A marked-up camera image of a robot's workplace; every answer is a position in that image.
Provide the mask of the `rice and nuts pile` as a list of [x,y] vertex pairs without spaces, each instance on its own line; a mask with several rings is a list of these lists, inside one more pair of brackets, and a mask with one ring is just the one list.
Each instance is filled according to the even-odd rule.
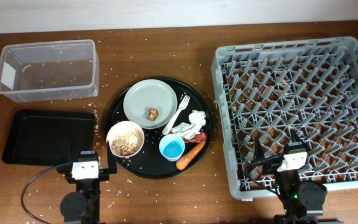
[[128,131],[114,136],[111,143],[112,152],[118,156],[131,156],[143,145],[144,138],[138,131]]

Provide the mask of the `pink bowl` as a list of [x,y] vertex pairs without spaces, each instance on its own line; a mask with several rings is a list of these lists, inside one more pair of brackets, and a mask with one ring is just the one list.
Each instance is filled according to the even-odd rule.
[[[115,124],[114,126],[112,126],[107,133],[106,142],[109,141],[109,146],[111,147],[111,143],[112,143],[112,140],[114,139],[114,136],[116,136],[118,134],[124,134],[128,131],[140,132],[141,135],[143,136],[144,142],[145,142],[145,135],[144,135],[142,128],[138,124],[133,123],[132,121],[121,121],[121,122],[118,122],[117,124]],[[113,153],[114,156],[117,156],[117,157],[133,157],[136,154],[138,154],[141,151],[141,149],[142,149],[142,147],[135,154],[133,154],[131,156],[118,156],[115,153],[113,153],[112,150],[111,150],[111,152]]]

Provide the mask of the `red snack wrapper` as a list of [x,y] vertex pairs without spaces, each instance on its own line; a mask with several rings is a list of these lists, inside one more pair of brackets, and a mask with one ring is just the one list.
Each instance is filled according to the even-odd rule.
[[203,141],[206,141],[208,138],[208,135],[206,133],[198,133],[191,139],[184,138],[185,143],[200,143]]

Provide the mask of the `light blue cup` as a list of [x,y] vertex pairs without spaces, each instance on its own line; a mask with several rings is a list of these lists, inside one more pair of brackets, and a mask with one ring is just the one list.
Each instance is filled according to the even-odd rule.
[[160,140],[159,150],[166,160],[176,162],[185,151],[185,142],[177,134],[168,134]]

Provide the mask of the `brown food scrap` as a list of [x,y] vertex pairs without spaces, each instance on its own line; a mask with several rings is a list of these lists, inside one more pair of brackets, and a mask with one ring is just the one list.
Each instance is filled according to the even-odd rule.
[[158,110],[155,108],[152,108],[149,110],[149,114],[147,116],[147,119],[151,120],[151,121],[155,121],[159,116]]

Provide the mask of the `white napkin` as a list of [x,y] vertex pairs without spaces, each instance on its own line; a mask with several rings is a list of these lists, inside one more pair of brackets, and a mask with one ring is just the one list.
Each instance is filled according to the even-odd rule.
[[179,135],[183,139],[190,140],[200,133],[200,129],[206,124],[206,113],[204,111],[193,110],[188,116],[189,123],[180,123],[171,129],[173,134]]

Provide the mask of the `orange carrot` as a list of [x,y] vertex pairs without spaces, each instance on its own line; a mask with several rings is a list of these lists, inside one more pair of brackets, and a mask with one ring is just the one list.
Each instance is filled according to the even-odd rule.
[[177,162],[176,162],[176,168],[179,170],[185,169],[188,164],[198,155],[198,153],[202,150],[202,148],[205,145],[205,141],[199,142],[192,150],[190,150],[187,154],[182,156]]

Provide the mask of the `grey plate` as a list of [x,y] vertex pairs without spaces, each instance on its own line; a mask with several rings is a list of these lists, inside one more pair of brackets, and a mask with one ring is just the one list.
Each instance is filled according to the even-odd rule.
[[[166,125],[175,114],[178,100],[173,88],[157,79],[137,82],[125,94],[123,108],[129,121],[141,128],[154,129]],[[147,119],[149,110],[155,108],[159,116],[155,121]]]

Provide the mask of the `white plastic fork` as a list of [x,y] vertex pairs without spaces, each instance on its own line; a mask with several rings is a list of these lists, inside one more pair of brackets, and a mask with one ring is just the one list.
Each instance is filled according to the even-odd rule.
[[176,121],[176,119],[178,118],[179,114],[188,106],[190,101],[190,96],[186,95],[181,103],[179,104],[175,114],[172,116],[172,118],[170,119],[170,121],[166,124],[166,126],[164,127],[164,129],[162,130],[162,134],[163,135],[167,135],[170,130],[173,128],[173,125]]

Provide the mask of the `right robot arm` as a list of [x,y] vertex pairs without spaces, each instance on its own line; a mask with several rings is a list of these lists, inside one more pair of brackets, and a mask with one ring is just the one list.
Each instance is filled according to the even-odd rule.
[[255,156],[249,168],[261,167],[263,175],[275,177],[271,192],[281,201],[283,215],[275,215],[274,223],[318,223],[323,215],[323,204],[327,188],[313,180],[300,180],[299,170],[306,165],[311,148],[294,131],[290,131],[290,142],[284,151],[265,157],[259,138],[255,138]]

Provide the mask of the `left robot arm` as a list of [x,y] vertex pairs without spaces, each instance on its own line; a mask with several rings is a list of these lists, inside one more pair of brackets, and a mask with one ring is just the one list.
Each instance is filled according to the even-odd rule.
[[64,223],[100,223],[101,182],[108,181],[117,172],[116,165],[105,169],[99,166],[97,151],[87,144],[71,150],[67,163],[57,169],[75,191],[64,196],[60,213]]

